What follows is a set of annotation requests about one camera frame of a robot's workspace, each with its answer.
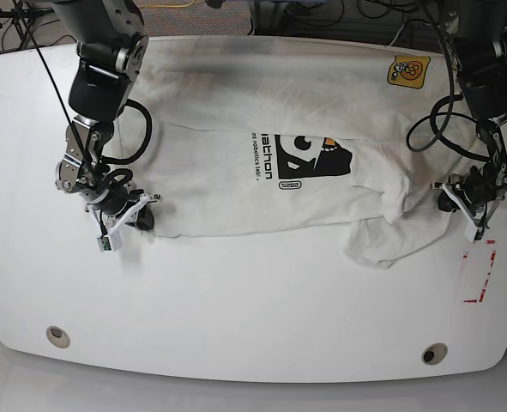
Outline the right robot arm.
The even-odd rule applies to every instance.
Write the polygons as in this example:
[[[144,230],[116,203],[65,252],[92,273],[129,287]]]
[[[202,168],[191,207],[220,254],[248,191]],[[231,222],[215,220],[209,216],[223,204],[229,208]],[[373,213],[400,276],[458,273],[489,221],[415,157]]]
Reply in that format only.
[[[120,230],[154,227],[148,205],[155,196],[131,186],[129,166],[148,148],[153,120],[148,109],[130,99],[148,47],[144,20],[132,1],[53,1],[51,7],[76,40],[78,70],[69,91],[76,116],[66,131],[66,149],[56,169],[56,186],[79,194],[99,229],[102,251],[122,245]],[[127,108],[145,120],[145,136],[135,153],[116,158],[103,153],[115,122]]]

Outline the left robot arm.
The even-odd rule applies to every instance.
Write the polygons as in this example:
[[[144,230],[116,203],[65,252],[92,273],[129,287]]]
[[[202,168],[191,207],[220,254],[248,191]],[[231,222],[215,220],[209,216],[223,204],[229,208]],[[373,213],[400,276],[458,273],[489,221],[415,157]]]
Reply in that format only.
[[[412,152],[424,152],[436,142],[474,161],[463,175],[436,182],[438,208],[460,210],[468,220],[465,235],[483,238],[488,223],[507,193],[507,1],[440,1],[434,18],[425,1],[418,3],[434,31],[444,56],[449,93],[438,100],[424,120],[433,136]],[[464,101],[466,119],[475,125],[486,154],[476,154],[445,137],[455,103]]]

